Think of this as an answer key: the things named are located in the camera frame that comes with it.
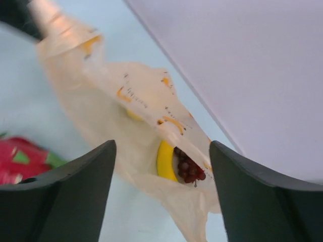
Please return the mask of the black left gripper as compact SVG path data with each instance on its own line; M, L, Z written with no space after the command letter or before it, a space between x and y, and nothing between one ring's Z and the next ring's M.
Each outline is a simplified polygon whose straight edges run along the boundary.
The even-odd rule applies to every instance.
M1 22L37 41L42 40L42 33L32 16L28 0L1 0Z

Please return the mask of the yellow fake lemon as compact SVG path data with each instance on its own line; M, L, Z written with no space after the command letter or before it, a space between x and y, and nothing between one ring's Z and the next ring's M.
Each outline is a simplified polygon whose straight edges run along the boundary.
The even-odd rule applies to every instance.
M136 120L136 121L139 121L139 122L141 122L142 121L142 119L139 117L139 116L137 116L136 114L134 114L133 112L131 112L130 110L126 110L126 112L127 112L127 115L130 117L130 118L132 118L133 120Z

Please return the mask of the translucent orange plastic bag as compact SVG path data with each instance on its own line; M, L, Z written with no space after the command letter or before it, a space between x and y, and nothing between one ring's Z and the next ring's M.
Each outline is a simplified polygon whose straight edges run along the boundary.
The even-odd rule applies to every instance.
M209 157L210 139L180 102L164 68L105 58L103 36L50 1L28 5L44 39L38 54L67 116L94 146L117 145L116 173L159 201L187 241L206 241L209 213L220 205ZM142 121L127 115L130 110ZM186 185L157 174L162 141L184 151L206 179Z

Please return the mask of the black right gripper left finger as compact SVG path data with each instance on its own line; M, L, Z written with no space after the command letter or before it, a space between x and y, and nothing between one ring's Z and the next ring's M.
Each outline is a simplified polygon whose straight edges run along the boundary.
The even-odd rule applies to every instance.
M1 186L1 241L98 241L116 160L107 141L16 185Z

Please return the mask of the red fake dragon fruit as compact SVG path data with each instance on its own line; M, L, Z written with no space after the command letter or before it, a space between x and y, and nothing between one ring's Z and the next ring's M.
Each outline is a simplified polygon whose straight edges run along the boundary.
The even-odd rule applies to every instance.
M55 153L23 137L1 134L1 185L18 184L66 163Z

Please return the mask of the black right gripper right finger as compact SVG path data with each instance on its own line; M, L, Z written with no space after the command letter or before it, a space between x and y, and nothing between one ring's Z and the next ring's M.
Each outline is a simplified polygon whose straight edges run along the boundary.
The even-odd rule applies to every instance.
M289 177L213 141L228 241L322 241L322 185Z

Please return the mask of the yellow fake banana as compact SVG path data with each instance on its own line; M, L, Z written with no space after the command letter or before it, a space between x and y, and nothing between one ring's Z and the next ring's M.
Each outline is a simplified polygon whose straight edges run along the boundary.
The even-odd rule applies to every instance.
M157 174L162 178L178 182L173 169L174 148L166 141L162 141L157 152Z

